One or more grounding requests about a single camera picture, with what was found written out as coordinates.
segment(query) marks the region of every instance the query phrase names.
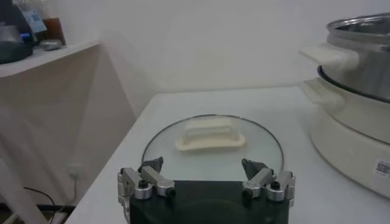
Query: white plastic handle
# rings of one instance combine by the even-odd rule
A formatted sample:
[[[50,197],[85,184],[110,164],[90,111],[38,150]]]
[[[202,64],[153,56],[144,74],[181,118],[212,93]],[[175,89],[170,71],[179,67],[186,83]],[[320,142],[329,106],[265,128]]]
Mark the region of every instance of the white plastic handle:
[[[245,144],[245,137],[238,132],[238,124],[229,118],[213,118],[189,121],[185,134],[176,141],[180,151],[240,148]]]
[[[300,88],[310,101],[328,109],[337,109],[345,104],[344,98],[335,91],[326,88],[321,78],[303,81]]]
[[[355,69],[360,60],[357,52],[331,44],[306,47],[299,52],[319,65],[341,71]]]

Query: metal bracket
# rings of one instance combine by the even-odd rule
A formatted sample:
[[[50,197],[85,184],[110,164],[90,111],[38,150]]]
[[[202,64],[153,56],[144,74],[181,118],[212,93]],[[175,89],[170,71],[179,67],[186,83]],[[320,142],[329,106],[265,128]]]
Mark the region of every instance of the metal bracket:
[[[150,166],[142,167],[141,177],[156,187],[158,195],[166,198],[175,196],[175,182],[165,179]]]
[[[273,180],[272,169],[262,168],[252,179],[243,182],[243,197],[247,200],[260,197],[261,188]]]
[[[290,207],[294,205],[295,176],[290,171],[281,171],[275,181],[267,184],[267,198],[271,201],[289,200]]]
[[[130,223],[130,196],[146,200],[152,196],[152,185],[142,180],[132,168],[123,168],[118,173],[118,202],[122,205],[124,217]]]

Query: cable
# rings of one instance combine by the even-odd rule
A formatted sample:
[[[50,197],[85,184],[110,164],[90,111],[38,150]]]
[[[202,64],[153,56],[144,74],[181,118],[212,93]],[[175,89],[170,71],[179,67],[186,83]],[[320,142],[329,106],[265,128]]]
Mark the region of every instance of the cable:
[[[275,140],[276,144],[278,145],[279,147],[279,150],[280,150],[280,154],[281,154],[281,157],[282,157],[282,164],[280,165],[280,171],[282,171],[284,168],[285,168],[285,154],[283,152],[283,148],[282,148],[282,145],[280,144],[279,140],[275,137],[275,135],[270,131],[268,130],[266,127],[262,126],[261,124],[258,124],[254,121],[251,121],[251,120],[248,120],[246,118],[243,118],[243,117],[239,117],[239,116],[234,116],[234,115],[222,115],[222,114],[202,114],[202,115],[198,115],[198,116],[194,116],[194,117],[190,117],[190,118],[186,118],[186,119],[182,119],[182,120],[179,120],[173,124],[170,124],[168,125],[167,127],[165,127],[164,129],[162,129],[161,131],[159,131],[150,141],[149,143],[147,143],[145,149],[144,149],[144,152],[142,153],[142,157],[141,157],[141,164],[144,162],[145,160],[145,154],[146,154],[146,151],[147,149],[149,148],[149,146],[152,144],[153,140],[155,138],[157,138],[158,135],[160,135],[163,131],[167,130],[168,128],[172,127],[173,125],[175,124],[178,124],[180,122],[183,122],[183,121],[187,121],[187,120],[190,120],[190,119],[194,119],[194,118],[199,118],[199,117],[207,117],[207,116],[224,116],[224,117],[233,117],[233,118],[237,118],[237,119],[241,119],[241,120],[244,120],[244,121],[248,121],[252,124],[255,124],[259,127],[261,127],[264,131],[266,131],[269,135],[271,135],[271,137]]]
[[[31,187],[24,187],[24,188],[25,188],[26,190],[33,191],[33,192],[36,192],[36,193],[39,193],[39,194],[42,194],[42,195],[46,196],[46,197],[51,201],[51,203],[53,204],[53,206],[55,206],[55,203],[54,203],[53,198],[51,198],[50,195],[48,195],[47,193],[42,192],[42,191],[39,191],[39,190],[36,190],[36,189],[34,189],[34,188],[31,188]],[[52,219],[51,219],[51,221],[50,221],[50,224],[53,223],[54,216],[55,216],[55,211],[53,212],[53,216],[52,216]]]
[[[70,201],[68,201],[67,203],[65,203],[65,205],[63,205],[59,210],[53,212],[53,216],[51,217],[50,224],[53,223],[54,216],[55,216],[56,213],[62,212],[68,206],[68,204],[72,203],[77,198],[77,178],[73,178],[73,180],[74,180],[73,198],[70,199]],[[50,195],[48,195],[48,194],[46,194],[46,193],[44,193],[42,191],[36,190],[34,188],[31,188],[31,187],[24,187],[24,188],[26,190],[33,191],[33,192],[36,192],[36,193],[39,193],[39,194],[42,194],[42,195],[46,196],[48,199],[50,199],[50,201],[53,204],[53,206],[55,206],[54,200],[53,200],[52,197],[50,197]]]

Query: pot handle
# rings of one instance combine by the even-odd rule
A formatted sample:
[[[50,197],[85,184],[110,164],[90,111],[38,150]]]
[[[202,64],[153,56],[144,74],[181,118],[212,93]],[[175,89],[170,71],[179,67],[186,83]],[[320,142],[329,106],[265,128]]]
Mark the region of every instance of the pot handle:
[[[310,101],[324,108],[337,109],[342,107],[344,98],[337,92],[332,91],[324,86],[321,78],[303,81],[300,84],[300,89],[308,96]]]
[[[357,52],[327,43],[305,47],[299,52],[323,67],[342,71],[355,69],[360,60]]]

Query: stainless steel pot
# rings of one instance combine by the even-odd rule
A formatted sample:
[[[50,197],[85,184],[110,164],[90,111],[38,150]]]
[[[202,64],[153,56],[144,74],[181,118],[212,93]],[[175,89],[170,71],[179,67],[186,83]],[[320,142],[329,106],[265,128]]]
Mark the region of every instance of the stainless steel pot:
[[[327,29],[326,44],[301,53],[321,65],[329,82],[390,103],[390,13],[339,19]]]

